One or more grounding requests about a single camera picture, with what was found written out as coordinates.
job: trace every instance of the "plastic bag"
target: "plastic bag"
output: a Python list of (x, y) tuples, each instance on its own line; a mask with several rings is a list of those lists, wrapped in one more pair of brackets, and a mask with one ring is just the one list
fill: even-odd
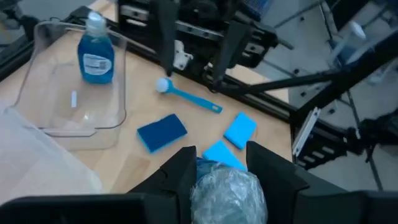
[(243, 170), (206, 162), (191, 194), (194, 224), (260, 224), (267, 222), (267, 205), (258, 178)]

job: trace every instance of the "clear plastic container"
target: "clear plastic container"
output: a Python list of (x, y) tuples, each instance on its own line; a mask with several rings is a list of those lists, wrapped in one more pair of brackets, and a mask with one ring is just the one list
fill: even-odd
[(111, 83), (82, 79), (77, 47), (84, 26), (41, 22), (30, 67), (15, 104), (21, 115), (66, 149), (106, 149), (126, 119), (126, 38), (108, 31), (115, 54)]
[(3, 105), (0, 137), (0, 204), (31, 195), (101, 193), (92, 170)]

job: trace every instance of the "wooden table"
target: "wooden table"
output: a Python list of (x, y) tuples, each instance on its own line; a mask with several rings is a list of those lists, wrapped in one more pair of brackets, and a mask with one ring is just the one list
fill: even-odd
[[(115, 20), (113, 3), (97, 0), (90, 7)], [(223, 133), (240, 111), (244, 111), (257, 123), (252, 140), (291, 161), (288, 124), (222, 94), (210, 93), (206, 87), (180, 75), (172, 76), (177, 88), (223, 106), (223, 112), (215, 114), (176, 96), (160, 95), (155, 91), (154, 84), (158, 78), (165, 76), (163, 69), (131, 53), (127, 53), (126, 57), (127, 119), (121, 126), (118, 144), (105, 150), (72, 151), (73, 155), (98, 173), (104, 192), (127, 192), (150, 176), (182, 147), (196, 146), (200, 156), (204, 150), (223, 138)], [(10, 105), (15, 103), (27, 68), (28, 64), (25, 64), (0, 83), (0, 100)], [(241, 66), (234, 68), (231, 75), (246, 83), (268, 81)], [(287, 90), (277, 90), (270, 94), (287, 101)], [(149, 154), (137, 138), (137, 128), (172, 113), (180, 118), (188, 134), (159, 152)], [(223, 141), (241, 162), (246, 163), (245, 151), (237, 150), (225, 139)]]

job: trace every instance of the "brush handle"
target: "brush handle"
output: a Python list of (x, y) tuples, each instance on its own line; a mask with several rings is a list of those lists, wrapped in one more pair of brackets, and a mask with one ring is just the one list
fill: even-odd
[(205, 100), (205, 99), (197, 97), (197, 96), (193, 96), (189, 93), (185, 93), (184, 91), (181, 91), (179, 89), (174, 88), (171, 92), (178, 96), (181, 96), (182, 98), (185, 98), (186, 100), (191, 101), (192, 103), (195, 103), (199, 106), (209, 109), (215, 113), (221, 113), (221, 111), (223, 110), (222, 107), (220, 107), (208, 100)]

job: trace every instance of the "blue dish soap bottle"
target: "blue dish soap bottle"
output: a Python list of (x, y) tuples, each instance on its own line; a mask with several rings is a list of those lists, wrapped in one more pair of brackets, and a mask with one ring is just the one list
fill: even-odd
[(86, 32), (77, 48), (80, 72), (89, 83), (107, 84), (114, 73), (114, 50), (106, 31), (106, 20), (91, 11), (86, 20)]

